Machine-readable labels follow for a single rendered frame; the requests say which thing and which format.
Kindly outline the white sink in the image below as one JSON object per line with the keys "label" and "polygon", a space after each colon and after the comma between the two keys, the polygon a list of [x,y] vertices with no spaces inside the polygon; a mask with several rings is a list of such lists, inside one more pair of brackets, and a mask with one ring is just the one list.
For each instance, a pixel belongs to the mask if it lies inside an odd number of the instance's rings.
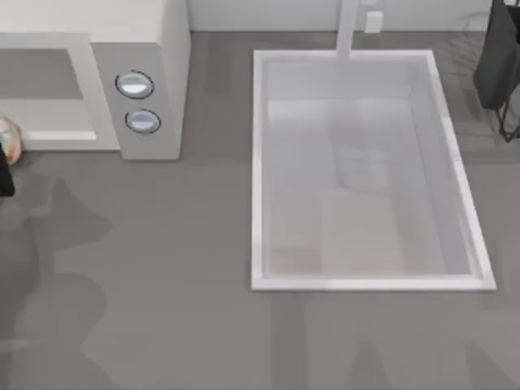
{"label": "white sink", "polygon": [[431,50],[253,54],[254,291],[493,291]]}

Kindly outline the round microwave knob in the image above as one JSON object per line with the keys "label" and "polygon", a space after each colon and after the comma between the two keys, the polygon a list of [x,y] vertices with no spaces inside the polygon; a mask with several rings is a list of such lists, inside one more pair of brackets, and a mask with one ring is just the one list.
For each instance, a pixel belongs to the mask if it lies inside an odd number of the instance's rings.
{"label": "round microwave knob", "polygon": [[117,75],[115,87],[126,98],[144,99],[153,93],[154,82],[144,72],[132,70]]}
{"label": "round microwave knob", "polygon": [[124,117],[128,129],[137,134],[152,134],[162,125],[160,117],[151,110],[135,110],[128,112]]}

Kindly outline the pale microwave oven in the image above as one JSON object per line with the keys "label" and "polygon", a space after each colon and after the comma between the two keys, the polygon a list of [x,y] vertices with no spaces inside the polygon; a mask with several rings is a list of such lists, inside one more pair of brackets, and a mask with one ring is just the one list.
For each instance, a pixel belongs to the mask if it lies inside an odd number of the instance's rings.
{"label": "pale microwave oven", "polygon": [[[186,0],[0,0],[0,116],[18,124],[26,150],[175,160],[190,50]],[[115,87],[132,70],[153,80],[147,98]],[[142,109],[160,117],[157,132],[125,125]]]}

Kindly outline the tall white tap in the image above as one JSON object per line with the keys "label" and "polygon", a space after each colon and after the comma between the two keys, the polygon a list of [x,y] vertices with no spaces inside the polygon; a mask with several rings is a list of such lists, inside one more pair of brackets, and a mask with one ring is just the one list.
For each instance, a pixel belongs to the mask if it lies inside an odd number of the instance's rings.
{"label": "tall white tap", "polygon": [[358,16],[358,4],[359,0],[340,1],[338,30],[336,35],[336,56],[341,61],[349,58],[353,32]]}

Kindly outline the pale patterned cup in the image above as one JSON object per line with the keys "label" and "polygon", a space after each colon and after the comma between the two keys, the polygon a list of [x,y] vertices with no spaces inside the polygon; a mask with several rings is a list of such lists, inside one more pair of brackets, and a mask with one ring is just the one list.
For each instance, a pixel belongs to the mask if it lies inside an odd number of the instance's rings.
{"label": "pale patterned cup", "polygon": [[15,165],[23,151],[21,130],[17,123],[5,116],[0,116],[0,143],[8,165]]}

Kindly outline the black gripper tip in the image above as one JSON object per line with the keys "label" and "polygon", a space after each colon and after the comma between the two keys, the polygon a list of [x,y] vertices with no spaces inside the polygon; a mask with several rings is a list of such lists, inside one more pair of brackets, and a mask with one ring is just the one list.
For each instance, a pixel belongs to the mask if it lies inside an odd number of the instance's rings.
{"label": "black gripper tip", "polygon": [[13,197],[15,185],[11,176],[7,156],[0,144],[0,197]]}

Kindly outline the white wall socket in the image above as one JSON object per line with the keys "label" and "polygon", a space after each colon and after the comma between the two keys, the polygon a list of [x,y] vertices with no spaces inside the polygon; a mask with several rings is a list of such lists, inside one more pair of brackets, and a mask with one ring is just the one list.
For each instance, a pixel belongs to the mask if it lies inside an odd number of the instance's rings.
{"label": "white wall socket", "polygon": [[382,11],[368,11],[364,33],[381,33],[384,26],[384,13]]}

